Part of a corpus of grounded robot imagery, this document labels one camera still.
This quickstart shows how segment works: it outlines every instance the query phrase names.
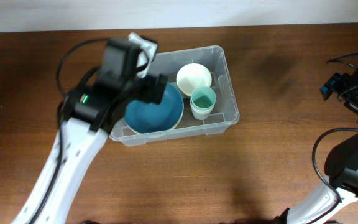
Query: green led light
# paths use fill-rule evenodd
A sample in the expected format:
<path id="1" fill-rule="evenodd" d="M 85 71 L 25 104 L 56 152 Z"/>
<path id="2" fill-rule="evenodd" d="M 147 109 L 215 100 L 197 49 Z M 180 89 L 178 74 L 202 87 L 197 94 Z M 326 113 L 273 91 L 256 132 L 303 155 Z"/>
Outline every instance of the green led light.
<path id="1" fill-rule="evenodd" d="M 88 95 L 85 95 L 84 100 L 82 100 L 82 103 L 85 103 L 87 99 L 88 99 Z"/>

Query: wooden table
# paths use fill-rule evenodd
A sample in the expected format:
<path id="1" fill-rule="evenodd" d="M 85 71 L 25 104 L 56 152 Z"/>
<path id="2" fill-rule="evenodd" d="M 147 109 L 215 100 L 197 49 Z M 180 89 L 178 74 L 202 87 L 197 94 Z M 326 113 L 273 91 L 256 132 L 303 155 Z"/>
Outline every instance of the wooden table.
<path id="1" fill-rule="evenodd" d="M 241 114 L 224 134 L 125 147 L 108 141 L 88 169 L 67 223 L 219 223 L 273 218 L 319 183 L 311 148 L 327 129 L 358 127 L 358 117 L 319 88 L 358 51 L 358 24 L 200 29 L 92 30 L 0 34 L 0 223 L 27 200 L 51 150 L 61 99 L 55 70 L 87 39 L 130 31 L 160 42 L 160 52 L 220 45 Z M 103 44 L 79 50 L 62 71 L 65 88 L 101 61 Z M 321 143 L 318 164 L 351 134 Z M 358 202 L 335 219 L 358 223 Z"/>

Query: white cup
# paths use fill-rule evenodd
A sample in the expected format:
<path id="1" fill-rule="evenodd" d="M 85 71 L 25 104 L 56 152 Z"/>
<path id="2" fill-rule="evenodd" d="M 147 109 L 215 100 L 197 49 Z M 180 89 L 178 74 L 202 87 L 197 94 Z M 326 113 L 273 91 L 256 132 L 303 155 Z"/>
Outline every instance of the white cup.
<path id="1" fill-rule="evenodd" d="M 196 88 L 191 93 L 190 106 L 193 116 L 198 120 L 206 119 L 215 106 L 216 94 L 208 86 Z"/>
<path id="2" fill-rule="evenodd" d="M 210 87 L 211 84 L 211 72 L 197 63 L 183 66 L 177 74 L 177 85 L 186 96 L 191 96 L 193 90 L 200 86 Z"/>

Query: blue bowl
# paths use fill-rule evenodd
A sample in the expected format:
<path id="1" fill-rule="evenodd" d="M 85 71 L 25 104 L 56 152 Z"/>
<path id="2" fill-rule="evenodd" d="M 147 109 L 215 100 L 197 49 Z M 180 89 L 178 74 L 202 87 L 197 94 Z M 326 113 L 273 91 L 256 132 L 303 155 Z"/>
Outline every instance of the blue bowl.
<path id="1" fill-rule="evenodd" d="M 183 109 L 179 90 L 167 83 L 161 104 L 134 100 L 126 108 L 124 121 L 137 134 L 166 131 L 179 124 Z"/>

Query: gray plastic bin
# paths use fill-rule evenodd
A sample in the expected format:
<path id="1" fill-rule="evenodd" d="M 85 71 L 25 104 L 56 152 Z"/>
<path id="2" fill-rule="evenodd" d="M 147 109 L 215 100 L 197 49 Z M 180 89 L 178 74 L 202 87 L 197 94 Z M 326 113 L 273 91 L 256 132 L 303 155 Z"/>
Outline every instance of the gray plastic bin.
<path id="1" fill-rule="evenodd" d="M 168 81 L 175 84 L 179 69 L 189 63 L 204 65 L 213 76 L 211 88 L 216 94 L 216 104 L 207 119 L 203 121 L 195 119 L 191 113 L 190 99 L 182 95 L 185 110 L 179 125 L 175 129 L 136 134 L 128 128 L 122 119 L 112 129 L 110 138 L 113 141 L 120 141 L 126 146 L 138 146 L 148 142 L 199 134 L 219 134 L 223 133 L 230 125 L 236 124 L 240 119 L 240 114 L 234 97 L 226 58 L 221 47 L 210 46 L 157 54 L 149 72 L 167 75 Z"/>

